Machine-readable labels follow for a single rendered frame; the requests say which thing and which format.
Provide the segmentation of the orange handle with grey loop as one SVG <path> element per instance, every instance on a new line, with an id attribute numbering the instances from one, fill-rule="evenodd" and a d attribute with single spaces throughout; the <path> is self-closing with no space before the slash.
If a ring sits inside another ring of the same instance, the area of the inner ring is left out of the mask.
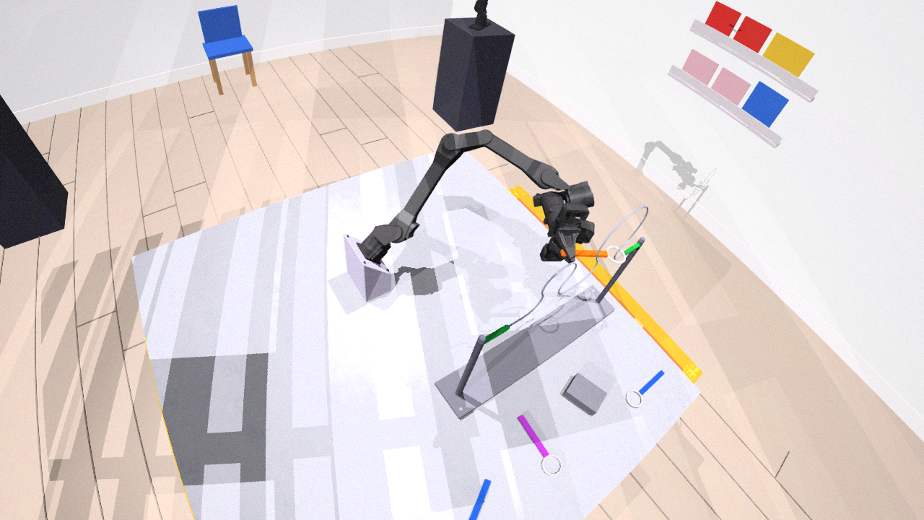
<path id="1" fill-rule="evenodd" d="M 598 252 L 598 257 L 606 257 L 606 258 L 608 257 L 609 260 L 610 260 L 611 262 L 614 262 L 615 264 L 623 264 L 624 262 L 626 262 L 626 254 L 625 254 L 622 250 L 620 250 L 620 251 L 621 251 L 621 253 L 622 253 L 623 256 L 624 256 L 624 260 L 622 260 L 622 262 L 616 262 L 615 260 L 613 260 L 613 258 L 611 258 L 611 257 L 609 256 L 609 251 L 608 251 L 609 249 L 617 249 L 617 250 L 619 250 L 619 247 L 616 247 L 616 246 L 609 246 L 605 251 L 599 251 L 599 252 Z M 567 254 L 563 251 L 563 249 L 561 249 L 560 253 L 561 253 L 561 256 L 567 256 Z M 575 256 L 596 257 L 596 253 L 597 253 L 597 251 L 592 251 L 592 250 L 575 250 Z"/>

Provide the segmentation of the white loop with blue handle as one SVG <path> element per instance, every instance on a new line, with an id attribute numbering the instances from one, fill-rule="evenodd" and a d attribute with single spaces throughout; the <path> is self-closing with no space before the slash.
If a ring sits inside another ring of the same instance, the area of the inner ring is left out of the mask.
<path id="1" fill-rule="evenodd" d="M 490 483 L 491 481 L 489 480 L 485 480 L 483 482 L 483 486 L 481 487 L 481 492 L 479 493 L 478 499 L 476 499 L 476 504 L 474 506 L 473 511 L 471 512 L 471 518 L 469 518 L 469 520 L 476 520 L 476 516 L 478 516 L 479 511 L 481 510 L 481 506 L 483 504 L 483 501 L 484 501 L 484 498 L 485 498 L 485 495 L 487 493 Z"/>
<path id="2" fill-rule="evenodd" d="M 642 405 L 642 403 L 643 403 L 642 395 L 651 387 L 651 385 L 653 385 L 656 381 L 659 381 L 660 377 L 661 377 L 663 374 L 664 374 L 663 370 L 659 371 L 659 374 L 656 374 L 656 375 L 654 376 L 654 378 L 651 379 L 651 381 L 650 381 L 649 383 L 646 383 L 646 384 L 645 384 L 645 387 L 643 387 L 642 389 L 640 389 L 640 391 L 636 391 L 636 393 L 638 393 L 638 396 L 640 396 L 640 398 L 641 398 L 641 404 L 639 404 L 639 405 L 637 405 L 637 406 L 634 406 L 633 404 L 631 404 L 631 402 L 628 402 L 628 393 L 633 392 L 633 391 L 628 391 L 628 392 L 627 392 L 627 398 L 626 398 L 628 404 L 629 404 L 630 406 L 633 406 L 633 407 L 640 407 L 640 406 Z"/>

